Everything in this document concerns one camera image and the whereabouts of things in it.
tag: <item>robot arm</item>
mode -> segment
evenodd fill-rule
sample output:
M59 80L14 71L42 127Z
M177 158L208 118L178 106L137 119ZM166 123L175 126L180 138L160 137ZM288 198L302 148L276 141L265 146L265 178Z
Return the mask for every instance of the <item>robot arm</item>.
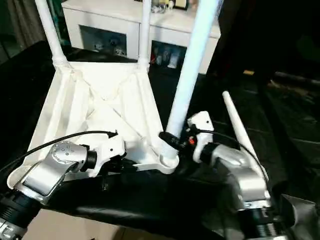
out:
M125 144L120 136L106 141L108 151L99 152L103 159L124 157ZM21 239L43 205L58 190L66 174L100 170L97 152L87 145L61 141L52 146L44 160L36 163L0 202L0 239Z
M287 240L279 217L274 215L267 181L252 168L248 155L214 143L212 133L198 131L214 130L208 112L195 114L187 123L185 142L167 132L159 136L177 150L191 149L193 161L208 164L224 177L232 189L232 203L245 239Z

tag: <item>white plastic bracket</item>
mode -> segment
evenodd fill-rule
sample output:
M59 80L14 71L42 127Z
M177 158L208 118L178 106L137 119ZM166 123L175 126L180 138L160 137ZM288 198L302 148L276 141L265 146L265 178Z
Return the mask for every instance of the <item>white plastic bracket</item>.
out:
M209 113L207 111L201 111L187 120L188 126L191 127L195 125L197 129L201 130L214 130L214 126L211 122ZM200 156L205 145L212 143L214 141L213 135L211 133L201 132L196 136L197 144L193 152L193 160L196 163L201 163Z

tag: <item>black table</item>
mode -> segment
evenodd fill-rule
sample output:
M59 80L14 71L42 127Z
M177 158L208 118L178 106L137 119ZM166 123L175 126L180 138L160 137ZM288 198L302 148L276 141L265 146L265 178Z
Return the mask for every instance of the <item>black table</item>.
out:
M65 48L64 52L69 61L132 62L122 57L74 48ZM0 65L5 118L5 150L1 166L27 150L54 72L46 42L39 42ZM162 125L166 126L179 72L151 66L149 79ZM292 136L286 127L295 125L291 115L297 113L297 109L292 103L301 106L299 96L292 97L288 91L257 84L257 81L243 76L237 81L200 76L188 116L208 111L215 130L230 136L234 133L223 103L223 90L230 91L255 151L269 174L274 194L288 193L319 201L319 193L314 191L320 182L319 118L312 111L304 112L307 107L316 108L319 103L313 102L299 109L300 117L312 116L314 122L299 122L301 131L295 131L295 136ZM280 100L284 92L293 98L289 103ZM215 139L237 147L227 139L218 136ZM4 180L11 170L8 168L1 172L2 191L7 190ZM48 208L176 239L199 236L222 239L201 224L203 215L217 207L217 196L224 188L206 166L195 167L190 159L183 158L172 175L146 171L111 176L109 181L111 187L107 191L102 191L100 177L66 182Z

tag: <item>white pole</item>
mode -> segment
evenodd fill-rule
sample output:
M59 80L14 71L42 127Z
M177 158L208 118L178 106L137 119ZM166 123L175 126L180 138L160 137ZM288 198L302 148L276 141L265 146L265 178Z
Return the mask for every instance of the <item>white pole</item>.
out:
M185 123L199 68L219 8L218 5L218 0L201 0L198 6L190 44L185 54L180 79L166 127L167 132L178 138ZM163 155L168 158L174 158L177 155L177 151L172 147L168 147L168 145L164 145Z
M62 51L55 25L51 18L47 0L35 0L35 4L38 9L42 26L52 52L53 65L57 67L67 64L68 61Z
M149 69L149 31L151 16L151 1L143 0L141 35L139 40L139 59L138 66L140 68Z
M238 111L234 105L234 102L232 101L232 98L229 94L228 91L224 91L222 93L223 100L226 106L226 109L228 111L232 127L236 136L236 139L244 145L255 157L258 159L257 154L255 152L254 147L252 146L252 143L249 139L249 136L247 134L247 131L245 129L245 126L243 125L241 118L238 114ZM241 147L241 151L247 155L247 157L250 159L250 165L253 170L255 170L256 173L258 173L261 177L264 177L263 173L261 172L261 169L256 162L256 160L246 151Z

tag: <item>black table surface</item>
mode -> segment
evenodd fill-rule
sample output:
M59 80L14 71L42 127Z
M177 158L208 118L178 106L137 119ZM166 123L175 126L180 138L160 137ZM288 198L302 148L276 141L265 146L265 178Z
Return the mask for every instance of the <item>black table surface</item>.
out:
M74 48L65 48L64 52L69 61L132 62ZM5 119L1 166L27 150L54 72L46 42L0 65ZM179 72L151 66L149 79L162 125L166 126ZM245 78L234 81L200 76L188 116L208 111L215 130L230 136L234 133L223 103L223 90L229 90L275 194L288 193L318 202L319 97L313 95L310 100ZM237 147L227 139L215 139ZM6 190L4 180L11 170L1 171L2 191ZM203 239L221 238L201 224L203 215L216 207L224 187L204 165L194 166L190 159L183 158L171 175L153 170L111 176L107 191L102 191L102 181L97 177L64 183L48 208L177 239L196 238L199 234Z

